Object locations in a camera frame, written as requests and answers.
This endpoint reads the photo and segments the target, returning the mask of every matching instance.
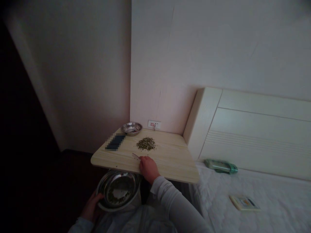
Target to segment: large metal bowl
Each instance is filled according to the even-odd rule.
[[[142,129],[143,126],[136,122],[126,123],[121,127],[122,132],[127,136],[135,136],[139,134]]]
[[[105,196],[98,202],[98,206],[108,212],[125,208],[138,194],[140,180],[137,174],[109,170],[96,189],[96,195],[102,193]]]

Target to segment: dark doorway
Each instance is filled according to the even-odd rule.
[[[27,201],[23,200],[23,194],[32,192],[31,189],[25,189],[27,182],[32,177],[40,176],[42,168],[54,162],[60,156],[60,151],[18,51],[2,21],[0,30],[1,178],[4,181],[3,201],[7,205],[4,211],[8,217],[6,225],[16,232],[21,230],[23,218],[17,206]]]

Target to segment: white headboard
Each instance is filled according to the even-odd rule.
[[[194,160],[311,180],[311,102],[206,87],[183,137]]]

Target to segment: small box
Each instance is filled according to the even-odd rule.
[[[234,206],[239,211],[260,211],[261,209],[253,199],[247,196],[229,196]]]

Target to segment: green bottle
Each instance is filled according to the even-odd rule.
[[[212,159],[206,159],[204,163],[205,163],[205,166],[207,166],[210,169],[214,169],[215,172],[227,173],[227,174],[237,173],[237,167],[232,163],[228,163],[225,161],[212,160]]]

